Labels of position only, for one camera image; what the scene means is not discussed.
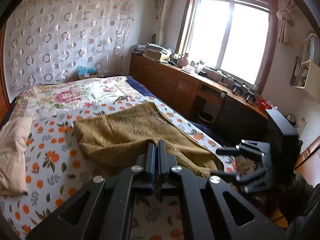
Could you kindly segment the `dark blue blanket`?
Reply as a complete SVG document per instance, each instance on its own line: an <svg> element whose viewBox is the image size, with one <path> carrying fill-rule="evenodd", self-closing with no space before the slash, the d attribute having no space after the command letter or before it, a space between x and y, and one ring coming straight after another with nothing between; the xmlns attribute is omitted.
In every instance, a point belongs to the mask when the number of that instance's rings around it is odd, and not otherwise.
<svg viewBox="0 0 320 240"><path fill-rule="evenodd" d="M132 76L127 76L127 81L126 81L133 89L135 89L136 91L140 92L140 94L142 94L143 96L150 96L153 98L156 98L157 100L159 100L161 103L164 103L161 99L157 98L155 95L153 95L143 84L139 83L138 81L136 81ZM192 122L189 121L187 119L187 121L189 123L191 123L192 125L194 125L195 127L197 127L198 129L200 129L202 132L206 133L206 135L208 135L209 137L213 137L213 132L209 129L206 128L205 126L198 124L196 122Z"/></svg>

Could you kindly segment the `wooden wardrobe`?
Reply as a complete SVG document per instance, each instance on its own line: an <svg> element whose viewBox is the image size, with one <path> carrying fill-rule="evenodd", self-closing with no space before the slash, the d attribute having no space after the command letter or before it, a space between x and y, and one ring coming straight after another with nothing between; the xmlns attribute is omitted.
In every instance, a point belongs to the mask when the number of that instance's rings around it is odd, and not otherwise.
<svg viewBox="0 0 320 240"><path fill-rule="evenodd" d="M3 25L0 32L0 120L5 118L10 107L10 102L7 93L4 74L4 39L5 39L6 24Z"/></svg>

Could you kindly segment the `olive patterned garment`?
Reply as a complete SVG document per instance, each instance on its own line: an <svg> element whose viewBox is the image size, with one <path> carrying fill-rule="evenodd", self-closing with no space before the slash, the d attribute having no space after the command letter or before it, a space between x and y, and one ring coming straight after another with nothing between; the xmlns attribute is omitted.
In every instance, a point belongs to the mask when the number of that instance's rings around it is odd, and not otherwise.
<svg viewBox="0 0 320 240"><path fill-rule="evenodd" d="M147 152L149 143L158 144L161 140L166 152L197 176L207 178L211 172L224 168L215 154L169 122L153 102L76 120L74 128L82 151L112 168L133 165L139 155Z"/></svg>

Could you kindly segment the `white wall shelf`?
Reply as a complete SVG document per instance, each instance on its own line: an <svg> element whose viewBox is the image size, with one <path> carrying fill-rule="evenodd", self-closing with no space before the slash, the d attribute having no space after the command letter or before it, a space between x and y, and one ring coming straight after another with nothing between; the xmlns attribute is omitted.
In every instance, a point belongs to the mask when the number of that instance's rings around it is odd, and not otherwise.
<svg viewBox="0 0 320 240"><path fill-rule="evenodd" d="M310 100L319 102L319 37L311 33L300 47L290 85L304 92Z"/></svg>

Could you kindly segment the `orange-print white bed sheet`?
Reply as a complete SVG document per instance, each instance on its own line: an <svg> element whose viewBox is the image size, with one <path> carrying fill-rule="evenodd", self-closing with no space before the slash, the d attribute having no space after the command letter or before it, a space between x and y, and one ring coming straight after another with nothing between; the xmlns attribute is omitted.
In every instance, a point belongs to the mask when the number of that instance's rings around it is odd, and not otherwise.
<svg viewBox="0 0 320 240"><path fill-rule="evenodd" d="M149 96L102 103L100 106L89 104L82 110L62 110L61 114L52 116L36 116L24 154L27 195L1 196L1 215L6 220L1 224L10 226L18 239L25 239L31 229L93 177L111 177L124 167L131 166L104 165L90 158L79 145L73 122L125 111L148 101L153 102L159 113L188 139L198 142L214 154L220 148L205 134L207 132L202 132L170 107ZM217 157L222 162L222 168L218 169L236 172L234 157ZM138 210L135 208L130 239L184 239L181 213L175 197L165 197L163 204L153 196L137 202Z"/></svg>

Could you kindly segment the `beige folded cloth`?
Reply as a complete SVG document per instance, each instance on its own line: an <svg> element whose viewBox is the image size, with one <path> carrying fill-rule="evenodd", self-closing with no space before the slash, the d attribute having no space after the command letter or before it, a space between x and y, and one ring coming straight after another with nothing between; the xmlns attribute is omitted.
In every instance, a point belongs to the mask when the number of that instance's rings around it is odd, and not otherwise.
<svg viewBox="0 0 320 240"><path fill-rule="evenodd" d="M19 117L1 128L1 196L19 196L27 192L25 150L32 118Z"/></svg>

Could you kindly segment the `pink ceramic figure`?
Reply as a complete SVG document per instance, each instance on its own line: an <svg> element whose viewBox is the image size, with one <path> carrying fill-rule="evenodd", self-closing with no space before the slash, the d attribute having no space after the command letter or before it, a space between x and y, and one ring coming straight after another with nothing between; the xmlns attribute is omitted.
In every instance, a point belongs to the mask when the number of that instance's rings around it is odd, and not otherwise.
<svg viewBox="0 0 320 240"><path fill-rule="evenodd" d="M184 53L178 60L177 60L177 65L179 67L185 67L189 64L189 60L188 60L188 53Z"/></svg>

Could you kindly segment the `long wooden sideboard cabinet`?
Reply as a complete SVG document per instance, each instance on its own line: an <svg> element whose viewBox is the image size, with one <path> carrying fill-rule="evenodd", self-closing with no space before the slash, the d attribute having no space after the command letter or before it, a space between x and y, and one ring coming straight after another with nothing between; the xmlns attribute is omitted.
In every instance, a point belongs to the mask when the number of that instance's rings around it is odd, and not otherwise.
<svg viewBox="0 0 320 240"><path fill-rule="evenodd" d="M130 75L153 95L181 115L194 120L206 103L214 105L213 125L228 128L267 127L267 116L256 105L207 78L196 77L179 68L131 55Z"/></svg>

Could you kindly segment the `red basket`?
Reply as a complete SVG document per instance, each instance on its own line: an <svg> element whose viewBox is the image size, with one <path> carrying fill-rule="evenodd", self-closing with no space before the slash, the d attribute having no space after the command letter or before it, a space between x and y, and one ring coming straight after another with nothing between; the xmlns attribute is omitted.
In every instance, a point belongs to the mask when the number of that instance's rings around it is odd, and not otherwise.
<svg viewBox="0 0 320 240"><path fill-rule="evenodd" d="M272 109L273 106L271 104L269 104L266 100L260 98L259 99L259 108L261 110L263 110L263 109Z"/></svg>

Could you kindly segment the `floral quilt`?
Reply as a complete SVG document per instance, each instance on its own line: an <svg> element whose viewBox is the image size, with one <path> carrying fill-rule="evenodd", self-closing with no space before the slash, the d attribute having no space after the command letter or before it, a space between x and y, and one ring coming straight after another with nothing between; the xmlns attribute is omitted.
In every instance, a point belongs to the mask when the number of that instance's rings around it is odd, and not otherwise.
<svg viewBox="0 0 320 240"><path fill-rule="evenodd" d="M21 117L42 121L67 111L97 108L118 99L140 97L142 94L130 85L131 81L130 76L113 76L33 86L16 96L6 117L8 121Z"/></svg>

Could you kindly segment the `sheer circle-pattern curtain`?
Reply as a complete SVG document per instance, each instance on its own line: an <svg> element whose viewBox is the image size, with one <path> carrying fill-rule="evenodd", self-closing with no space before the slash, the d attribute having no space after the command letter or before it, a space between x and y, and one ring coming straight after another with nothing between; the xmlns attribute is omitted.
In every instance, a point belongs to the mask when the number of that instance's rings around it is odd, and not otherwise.
<svg viewBox="0 0 320 240"><path fill-rule="evenodd" d="M99 76L123 73L133 23L131 0L21 2L5 30L8 90L64 83L77 76L78 67Z"/></svg>

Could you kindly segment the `beige window drape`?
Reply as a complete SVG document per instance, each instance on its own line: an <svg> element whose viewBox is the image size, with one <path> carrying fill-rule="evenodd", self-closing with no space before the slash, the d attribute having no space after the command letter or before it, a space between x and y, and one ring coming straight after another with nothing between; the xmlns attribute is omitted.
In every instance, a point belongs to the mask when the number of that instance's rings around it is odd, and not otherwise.
<svg viewBox="0 0 320 240"><path fill-rule="evenodd" d="M159 0L158 3L158 29L157 44L163 46L165 44L165 24L169 16L172 0Z"/></svg>

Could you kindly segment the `knotted drape right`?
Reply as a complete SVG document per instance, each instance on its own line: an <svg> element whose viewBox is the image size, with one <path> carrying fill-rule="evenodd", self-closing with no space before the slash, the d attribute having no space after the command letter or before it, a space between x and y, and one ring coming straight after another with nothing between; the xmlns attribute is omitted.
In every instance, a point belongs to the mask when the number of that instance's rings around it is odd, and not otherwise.
<svg viewBox="0 0 320 240"><path fill-rule="evenodd" d="M283 9L278 10L276 13L278 20L281 22L278 42L293 48L293 41L290 38L290 28L295 26L295 17L292 11L296 9L297 6L293 0L281 0L281 2Z"/></svg>

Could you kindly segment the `stack of papers and boxes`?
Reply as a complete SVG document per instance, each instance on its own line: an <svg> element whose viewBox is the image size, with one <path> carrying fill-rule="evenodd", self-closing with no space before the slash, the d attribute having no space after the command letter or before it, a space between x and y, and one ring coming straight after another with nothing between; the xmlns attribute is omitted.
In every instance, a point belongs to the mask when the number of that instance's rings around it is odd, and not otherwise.
<svg viewBox="0 0 320 240"><path fill-rule="evenodd" d="M146 43L145 45L135 45L133 54L146 57L153 61L168 61L172 51L157 44Z"/></svg>

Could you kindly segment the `window with wooden frame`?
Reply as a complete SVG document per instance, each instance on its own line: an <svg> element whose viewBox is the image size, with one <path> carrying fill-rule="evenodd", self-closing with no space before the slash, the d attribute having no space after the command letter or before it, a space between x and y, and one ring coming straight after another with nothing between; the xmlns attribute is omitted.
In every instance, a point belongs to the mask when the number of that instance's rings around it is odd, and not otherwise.
<svg viewBox="0 0 320 240"><path fill-rule="evenodd" d="M278 0L186 0L176 53L261 94L276 47L277 10Z"/></svg>

